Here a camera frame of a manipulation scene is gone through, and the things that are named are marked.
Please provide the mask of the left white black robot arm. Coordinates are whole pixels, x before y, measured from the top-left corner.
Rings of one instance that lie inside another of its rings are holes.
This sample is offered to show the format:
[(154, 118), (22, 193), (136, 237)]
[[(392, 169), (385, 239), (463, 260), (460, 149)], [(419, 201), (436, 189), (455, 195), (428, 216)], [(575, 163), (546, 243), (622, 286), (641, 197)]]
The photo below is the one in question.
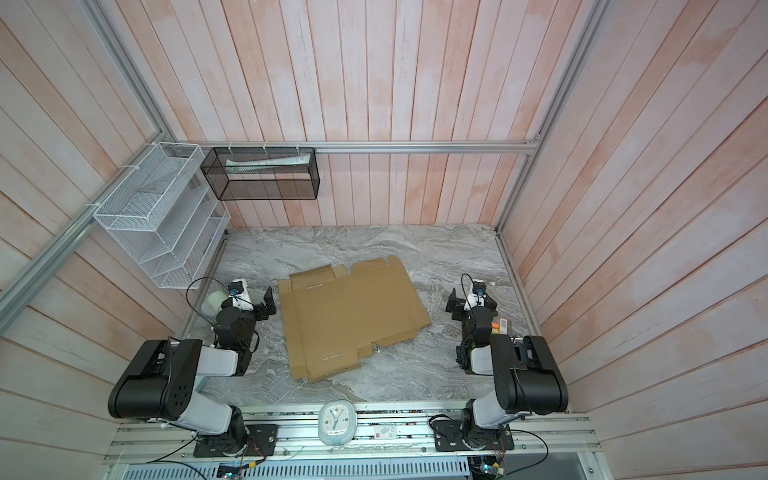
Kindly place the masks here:
[(237, 456), (252, 445), (242, 411), (195, 390), (199, 377), (243, 376), (259, 346), (256, 325), (277, 313), (271, 288), (250, 301), (246, 282), (227, 285), (228, 297), (213, 322), (214, 343), (200, 339), (147, 340), (110, 393), (116, 419), (161, 421), (197, 434), (198, 454)]

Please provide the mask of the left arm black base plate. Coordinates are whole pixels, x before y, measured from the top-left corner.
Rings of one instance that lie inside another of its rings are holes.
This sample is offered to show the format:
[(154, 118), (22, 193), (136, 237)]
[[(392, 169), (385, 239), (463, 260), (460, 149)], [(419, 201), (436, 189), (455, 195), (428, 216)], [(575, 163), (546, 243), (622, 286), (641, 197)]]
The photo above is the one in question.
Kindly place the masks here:
[(269, 457), (275, 451), (278, 429), (277, 424), (245, 424), (221, 435), (205, 435), (197, 441), (193, 457)]

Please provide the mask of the brown cardboard box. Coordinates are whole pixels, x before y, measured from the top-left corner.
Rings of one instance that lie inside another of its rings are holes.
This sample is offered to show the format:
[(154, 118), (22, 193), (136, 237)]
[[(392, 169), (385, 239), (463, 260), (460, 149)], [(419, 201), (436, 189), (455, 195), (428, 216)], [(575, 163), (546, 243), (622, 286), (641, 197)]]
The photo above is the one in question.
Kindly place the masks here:
[(294, 273), (279, 282), (279, 298), (291, 376), (311, 382), (359, 368), (376, 346), (431, 325), (396, 256)]

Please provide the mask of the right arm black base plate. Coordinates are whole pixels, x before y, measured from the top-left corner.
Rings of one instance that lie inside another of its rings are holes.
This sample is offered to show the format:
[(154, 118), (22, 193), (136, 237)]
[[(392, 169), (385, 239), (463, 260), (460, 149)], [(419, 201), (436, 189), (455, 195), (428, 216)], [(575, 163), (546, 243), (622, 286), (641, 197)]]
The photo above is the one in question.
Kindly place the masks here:
[(469, 421), (451, 419), (445, 415), (430, 417), (428, 426), (434, 435), (438, 452), (469, 450), (511, 451), (515, 448), (512, 434), (503, 429), (489, 430), (473, 426)]

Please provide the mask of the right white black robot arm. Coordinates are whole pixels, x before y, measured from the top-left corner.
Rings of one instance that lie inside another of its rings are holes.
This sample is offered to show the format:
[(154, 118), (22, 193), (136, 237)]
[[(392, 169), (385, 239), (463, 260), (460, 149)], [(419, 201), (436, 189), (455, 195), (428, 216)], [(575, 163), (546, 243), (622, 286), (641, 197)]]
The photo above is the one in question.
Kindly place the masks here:
[(547, 341), (535, 335), (513, 337), (497, 307), (482, 282), (473, 283), (462, 297), (453, 291), (447, 299), (445, 311), (462, 327), (457, 364), (467, 374), (493, 380), (493, 390), (469, 400), (459, 420), (434, 420), (435, 435), (450, 448), (511, 447), (509, 423), (567, 410), (567, 386)]

